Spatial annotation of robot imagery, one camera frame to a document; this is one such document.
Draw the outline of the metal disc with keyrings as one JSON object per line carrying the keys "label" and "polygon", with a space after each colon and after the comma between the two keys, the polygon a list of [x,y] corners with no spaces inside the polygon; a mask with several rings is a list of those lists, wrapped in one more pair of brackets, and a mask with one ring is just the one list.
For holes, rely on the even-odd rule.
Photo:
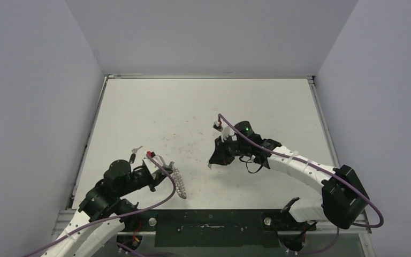
{"label": "metal disc with keyrings", "polygon": [[173,178],[173,180],[176,184],[176,193],[177,193],[177,195],[181,199],[186,200],[187,199],[187,193],[186,193],[185,185],[184,185],[184,182],[182,180],[181,173],[180,173],[179,169],[175,166],[174,162],[171,161],[169,163],[168,170],[169,170],[169,173],[170,173],[171,177]]}

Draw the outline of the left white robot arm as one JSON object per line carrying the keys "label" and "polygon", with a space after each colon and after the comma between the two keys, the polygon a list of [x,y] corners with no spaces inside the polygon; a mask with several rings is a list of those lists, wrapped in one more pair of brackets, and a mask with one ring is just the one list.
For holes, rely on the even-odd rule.
{"label": "left white robot arm", "polygon": [[125,196],[144,187],[155,191],[173,171],[173,163],[159,156],[144,158],[135,169],[126,160],[112,162],[43,256],[92,256],[118,232],[140,228],[148,217]]}

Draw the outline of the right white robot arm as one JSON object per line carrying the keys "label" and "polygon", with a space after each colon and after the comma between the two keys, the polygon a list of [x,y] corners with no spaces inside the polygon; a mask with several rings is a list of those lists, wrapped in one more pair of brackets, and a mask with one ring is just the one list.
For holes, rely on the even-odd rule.
{"label": "right white robot arm", "polygon": [[215,149],[208,166],[226,166],[235,158],[248,157],[261,168],[287,174],[321,195],[314,201],[294,200],[284,208],[281,222],[289,230],[302,222],[326,220],[341,229],[349,229],[368,204],[366,190],[354,169],[347,165],[337,168],[311,161],[276,140],[262,138],[246,120],[233,128],[215,121],[213,128],[220,136],[214,140]]}

